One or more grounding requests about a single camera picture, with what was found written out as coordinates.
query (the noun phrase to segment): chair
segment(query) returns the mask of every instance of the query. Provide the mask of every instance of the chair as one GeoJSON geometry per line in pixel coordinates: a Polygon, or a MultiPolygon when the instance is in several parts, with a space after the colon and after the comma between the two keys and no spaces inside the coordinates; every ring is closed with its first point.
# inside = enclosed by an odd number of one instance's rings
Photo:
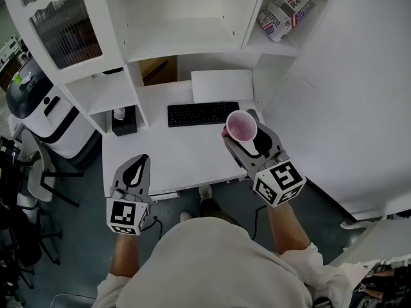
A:
{"type": "Polygon", "coordinates": [[[55,178],[82,177],[83,173],[58,172],[56,167],[53,165],[47,150],[40,145],[40,142],[29,130],[23,130],[21,139],[22,153],[28,159],[22,164],[25,166],[30,166],[27,184],[30,194],[37,200],[44,202],[50,202],[53,199],[53,195],[55,195],[71,205],[78,207],[79,204],[77,202],[69,199],[67,196],[63,195],[54,188],[55,178]],[[36,152],[40,155],[40,158],[37,160],[35,158],[36,152]]]}

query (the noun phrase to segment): floor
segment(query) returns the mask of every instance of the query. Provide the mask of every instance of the floor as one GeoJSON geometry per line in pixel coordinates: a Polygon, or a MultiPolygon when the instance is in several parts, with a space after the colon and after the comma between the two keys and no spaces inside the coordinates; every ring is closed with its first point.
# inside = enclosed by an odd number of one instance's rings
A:
{"type": "MultiPolygon", "coordinates": [[[[70,171],[71,166],[54,155],[55,164],[61,171],[70,171]]],[[[221,208],[231,214],[250,235],[254,233],[254,211],[263,205],[261,198],[250,190],[250,181],[217,184],[213,193],[221,208]]],[[[65,179],[58,189],[80,202],[75,208],[64,201],[54,199],[44,206],[53,222],[43,217],[45,230],[63,231],[63,239],[46,240],[46,245],[57,249],[61,265],[57,266],[43,255],[35,265],[31,280],[35,289],[21,282],[19,294],[31,308],[49,307],[53,297],[59,293],[71,293],[88,297],[96,296],[97,285],[106,277],[110,267],[115,234],[105,223],[105,199],[101,170],[101,153],[88,165],[83,178],[65,179]]],[[[187,210],[199,214],[197,189],[183,191],[180,198],[161,201],[152,208],[147,225],[157,216],[164,224],[163,233],[179,222],[179,215],[187,210]]],[[[319,247],[325,263],[332,261],[359,235],[358,231],[339,227],[343,215],[313,189],[305,187],[298,198],[292,200],[304,229],[319,247]]],[[[159,225],[144,232],[139,239],[141,264],[150,257],[159,238],[159,225]]],[[[262,210],[258,218],[256,241],[269,250],[274,249],[268,225],[267,211],[262,210]]]]}

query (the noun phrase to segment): cable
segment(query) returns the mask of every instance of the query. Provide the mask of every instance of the cable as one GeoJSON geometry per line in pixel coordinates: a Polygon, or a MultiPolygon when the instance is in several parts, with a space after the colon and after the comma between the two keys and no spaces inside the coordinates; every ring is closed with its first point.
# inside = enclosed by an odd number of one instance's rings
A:
{"type": "Polygon", "coordinates": [[[151,225],[147,226],[147,227],[144,227],[142,232],[152,228],[156,223],[159,223],[160,224],[160,238],[159,239],[161,239],[161,236],[162,236],[162,222],[159,220],[159,218],[157,218],[157,216],[154,216],[153,219],[154,219],[153,223],[151,225]]]}
{"type": "Polygon", "coordinates": [[[267,208],[267,206],[266,206],[266,205],[263,205],[263,206],[259,207],[259,208],[256,210],[256,217],[255,217],[255,219],[254,219],[254,235],[252,236],[252,240],[255,240],[255,238],[256,238],[256,236],[257,236],[258,211],[260,211],[260,210],[262,210],[262,209],[264,209],[264,208],[267,208]]]}

